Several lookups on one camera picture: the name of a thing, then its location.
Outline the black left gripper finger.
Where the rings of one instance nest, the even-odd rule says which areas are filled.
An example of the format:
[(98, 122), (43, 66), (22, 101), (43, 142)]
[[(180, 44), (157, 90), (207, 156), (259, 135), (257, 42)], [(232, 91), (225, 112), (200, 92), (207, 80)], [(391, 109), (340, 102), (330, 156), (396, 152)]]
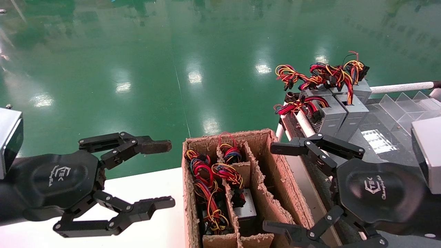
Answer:
[(166, 153), (172, 149), (170, 140), (152, 140), (150, 136), (133, 136), (126, 132), (94, 136), (79, 140), (79, 149), (101, 155), (101, 167), (115, 168), (137, 154)]
[[(96, 204), (114, 211), (117, 215), (110, 220), (74, 220)], [(53, 230), (64, 238), (117, 236), (133, 223), (150, 220), (156, 210), (174, 206), (175, 200), (171, 196), (142, 199), (130, 204), (109, 193), (96, 191), (67, 210), (54, 225)]]

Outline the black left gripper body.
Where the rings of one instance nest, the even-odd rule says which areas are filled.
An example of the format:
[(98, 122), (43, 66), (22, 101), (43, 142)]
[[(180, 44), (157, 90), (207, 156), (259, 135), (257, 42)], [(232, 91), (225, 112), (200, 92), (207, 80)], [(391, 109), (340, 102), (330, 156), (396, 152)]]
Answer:
[(19, 157), (10, 168), (10, 221), (82, 216), (104, 189), (102, 163), (86, 151)]

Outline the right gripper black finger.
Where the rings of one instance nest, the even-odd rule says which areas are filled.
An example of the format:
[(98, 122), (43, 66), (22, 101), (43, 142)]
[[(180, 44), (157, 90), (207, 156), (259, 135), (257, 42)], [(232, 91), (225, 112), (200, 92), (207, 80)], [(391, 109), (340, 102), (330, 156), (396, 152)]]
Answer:
[[(340, 206), (334, 206), (311, 229), (300, 225), (263, 221), (263, 230), (284, 236), (291, 247), (297, 248), (328, 248), (321, 241), (321, 236), (334, 224), (346, 217), (346, 212)], [(387, 248), (388, 241), (375, 230), (362, 228), (366, 239), (342, 245), (342, 248)]]
[(289, 143), (272, 142), (270, 152), (287, 156), (309, 155), (323, 174), (335, 176), (337, 163), (326, 153), (351, 160), (362, 159), (365, 150), (326, 134), (314, 134), (306, 138), (294, 137)]

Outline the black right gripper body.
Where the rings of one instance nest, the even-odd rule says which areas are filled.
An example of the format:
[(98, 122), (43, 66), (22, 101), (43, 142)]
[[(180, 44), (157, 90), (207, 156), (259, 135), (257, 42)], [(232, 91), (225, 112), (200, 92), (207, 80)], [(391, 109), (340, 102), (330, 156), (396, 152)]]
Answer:
[(428, 193), (419, 168), (351, 159), (336, 168), (339, 204), (361, 225), (410, 235)]

